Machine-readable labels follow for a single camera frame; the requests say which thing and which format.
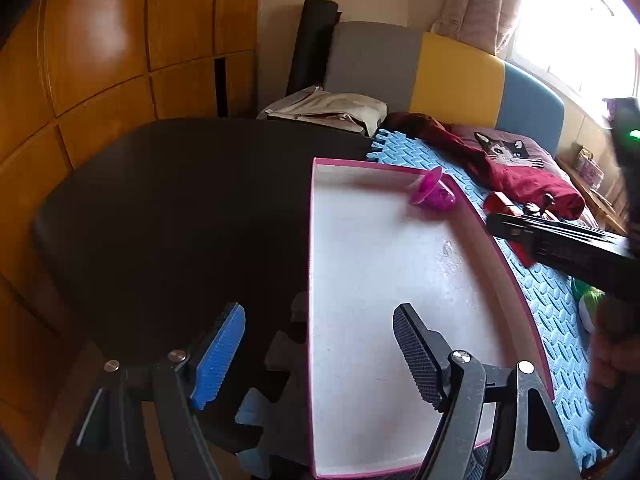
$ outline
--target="metal screw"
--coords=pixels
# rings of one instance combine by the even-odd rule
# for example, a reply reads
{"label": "metal screw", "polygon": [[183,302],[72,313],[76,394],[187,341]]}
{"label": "metal screw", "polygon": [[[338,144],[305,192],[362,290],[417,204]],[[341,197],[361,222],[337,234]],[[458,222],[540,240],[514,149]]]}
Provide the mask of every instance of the metal screw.
{"label": "metal screw", "polygon": [[105,372],[117,372],[120,368],[120,362],[116,359],[110,359],[104,364]]}
{"label": "metal screw", "polygon": [[171,350],[167,357],[172,363],[181,363],[187,358],[187,352],[184,350]]}
{"label": "metal screw", "polygon": [[518,370],[520,370],[523,374],[532,374],[535,368],[529,361],[520,361],[518,363]]}
{"label": "metal screw", "polygon": [[461,363],[468,363],[469,361],[471,361],[471,355],[469,355],[468,352],[465,352],[464,350],[454,350],[452,355],[456,361],[459,361]]}

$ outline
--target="black tabletop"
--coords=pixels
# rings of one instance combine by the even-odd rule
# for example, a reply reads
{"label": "black tabletop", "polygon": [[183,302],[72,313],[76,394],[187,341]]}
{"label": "black tabletop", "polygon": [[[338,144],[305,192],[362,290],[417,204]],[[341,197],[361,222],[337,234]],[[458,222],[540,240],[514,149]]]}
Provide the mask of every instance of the black tabletop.
{"label": "black tabletop", "polygon": [[369,148],[288,121],[156,121],[50,194],[36,244],[106,358],[136,364],[186,348],[237,301],[246,332],[230,373],[246,376],[307,287],[313,158],[362,159]]}

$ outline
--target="red object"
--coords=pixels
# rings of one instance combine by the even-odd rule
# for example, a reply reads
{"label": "red object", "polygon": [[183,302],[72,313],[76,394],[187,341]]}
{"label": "red object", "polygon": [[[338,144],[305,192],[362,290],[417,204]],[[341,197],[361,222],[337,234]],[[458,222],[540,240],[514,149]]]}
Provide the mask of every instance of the red object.
{"label": "red object", "polygon": [[[484,202],[482,202],[482,210],[487,214],[503,213],[511,216],[522,216],[520,208],[500,191],[489,193],[489,196],[484,199]],[[509,244],[509,247],[511,247],[513,254],[518,257],[520,263],[527,267],[527,269],[535,264],[535,261],[529,257],[523,245],[517,242],[507,243]]]}
{"label": "red object", "polygon": [[539,168],[497,164],[483,150],[465,146],[442,124],[424,114],[391,113],[386,117],[383,128],[418,137],[431,147],[442,150],[461,164],[480,186],[501,191],[514,202],[533,202],[542,207],[544,196],[549,193],[556,200],[549,209],[562,218],[575,220],[584,209],[580,193],[563,179]]}

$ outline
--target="window sill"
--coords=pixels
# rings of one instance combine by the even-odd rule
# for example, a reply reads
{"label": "window sill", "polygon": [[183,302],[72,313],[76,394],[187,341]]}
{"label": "window sill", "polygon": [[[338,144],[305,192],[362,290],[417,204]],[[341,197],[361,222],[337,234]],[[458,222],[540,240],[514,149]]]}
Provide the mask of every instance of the window sill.
{"label": "window sill", "polygon": [[536,79],[542,81],[545,85],[549,86],[554,92],[556,92],[563,101],[570,101],[576,107],[580,108],[580,111],[585,116],[590,118],[593,122],[595,122],[599,127],[604,129],[609,128],[609,123],[607,122],[606,118],[603,117],[602,113],[600,113],[598,110],[590,109],[593,107],[590,107],[580,95],[578,95],[568,85],[565,85],[553,74],[540,70],[539,67],[533,65],[533,63],[530,63],[514,52],[511,52],[510,55],[506,56],[505,61],[517,66],[518,68],[524,70],[524,72],[527,72],[529,75],[532,75]]}

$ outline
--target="pink-edged box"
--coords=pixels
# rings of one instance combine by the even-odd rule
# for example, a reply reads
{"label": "pink-edged box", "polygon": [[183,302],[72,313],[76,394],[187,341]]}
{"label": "pink-edged box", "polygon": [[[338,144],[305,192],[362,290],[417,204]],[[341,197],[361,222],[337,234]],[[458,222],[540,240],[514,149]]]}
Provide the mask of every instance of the pink-edged box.
{"label": "pink-edged box", "polygon": [[[456,205],[409,204],[424,170],[316,158],[309,251],[309,403],[316,478],[419,466],[440,420],[415,386],[392,330],[411,303],[452,348],[483,363],[531,361],[553,398],[548,363],[522,290],[453,178]],[[478,445],[491,436],[485,405]]]}

